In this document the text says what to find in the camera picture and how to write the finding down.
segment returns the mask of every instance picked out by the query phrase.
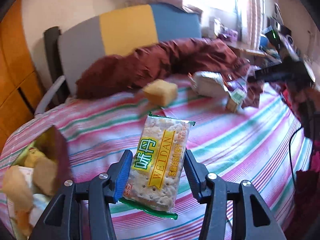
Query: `pink striped bedsheet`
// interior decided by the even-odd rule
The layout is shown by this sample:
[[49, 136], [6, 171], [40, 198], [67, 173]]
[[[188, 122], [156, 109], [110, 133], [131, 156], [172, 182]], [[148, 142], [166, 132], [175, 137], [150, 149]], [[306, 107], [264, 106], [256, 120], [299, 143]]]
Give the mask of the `pink striped bedsheet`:
[[[178, 98], [167, 108], [154, 107], [141, 93], [120, 93], [96, 101], [73, 100], [41, 118], [33, 119], [8, 139], [0, 157], [0, 187], [6, 169], [23, 148], [51, 125], [68, 142], [69, 158], [76, 182], [87, 181], [117, 162], [125, 149], [135, 153], [149, 111], [196, 121], [187, 147], [198, 162], [224, 180], [250, 180], [285, 228], [293, 206], [293, 184], [288, 143], [299, 121], [265, 85], [260, 107], [248, 107], [236, 114], [225, 111], [225, 101], [196, 95], [185, 76], [172, 76], [179, 86]], [[305, 170], [311, 151], [310, 140], [298, 132], [292, 143], [295, 170]], [[111, 205], [117, 239], [197, 239], [205, 205], [192, 197], [184, 171], [181, 175], [175, 211], [177, 220], [152, 217], [122, 203]], [[232, 205], [228, 203], [226, 239], [231, 237]], [[0, 218], [12, 232], [7, 199], [0, 192]]]

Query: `wooden wardrobe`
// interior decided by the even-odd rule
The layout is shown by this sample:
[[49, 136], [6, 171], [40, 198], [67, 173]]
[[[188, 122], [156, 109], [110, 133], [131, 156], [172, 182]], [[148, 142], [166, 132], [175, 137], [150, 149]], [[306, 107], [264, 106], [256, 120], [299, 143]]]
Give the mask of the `wooden wardrobe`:
[[42, 96], [16, 0], [0, 22], [0, 153], [7, 138], [33, 118]]

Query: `cracker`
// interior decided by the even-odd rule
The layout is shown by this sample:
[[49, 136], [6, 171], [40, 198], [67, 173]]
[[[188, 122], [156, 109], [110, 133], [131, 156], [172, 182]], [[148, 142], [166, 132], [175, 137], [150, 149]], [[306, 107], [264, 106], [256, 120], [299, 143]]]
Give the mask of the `cracker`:
[[124, 198], [172, 212], [183, 167], [190, 122], [148, 116]]

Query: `chair armrest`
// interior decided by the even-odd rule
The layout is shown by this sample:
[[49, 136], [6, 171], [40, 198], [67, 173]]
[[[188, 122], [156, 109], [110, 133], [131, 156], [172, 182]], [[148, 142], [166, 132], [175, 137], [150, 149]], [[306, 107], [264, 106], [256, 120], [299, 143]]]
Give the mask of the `chair armrest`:
[[45, 112], [45, 109], [47, 108], [48, 104], [51, 102], [53, 96], [56, 94], [56, 92], [65, 82], [65, 80], [66, 77], [62, 75], [58, 77], [57, 80], [52, 84], [52, 86], [49, 88], [49, 90], [46, 92], [46, 94], [43, 96], [40, 103], [38, 104], [37, 109], [35, 111], [35, 117], [38, 114], [43, 114]]

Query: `yellow cushion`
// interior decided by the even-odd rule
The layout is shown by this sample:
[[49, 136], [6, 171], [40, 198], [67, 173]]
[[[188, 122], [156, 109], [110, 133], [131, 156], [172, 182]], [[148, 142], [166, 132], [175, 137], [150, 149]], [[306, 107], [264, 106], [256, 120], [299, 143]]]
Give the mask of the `yellow cushion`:
[[100, 30], [106, 55], [125, 56], [133, 49], [158, 43], [150, 5], [138, 5], [100, 15]]

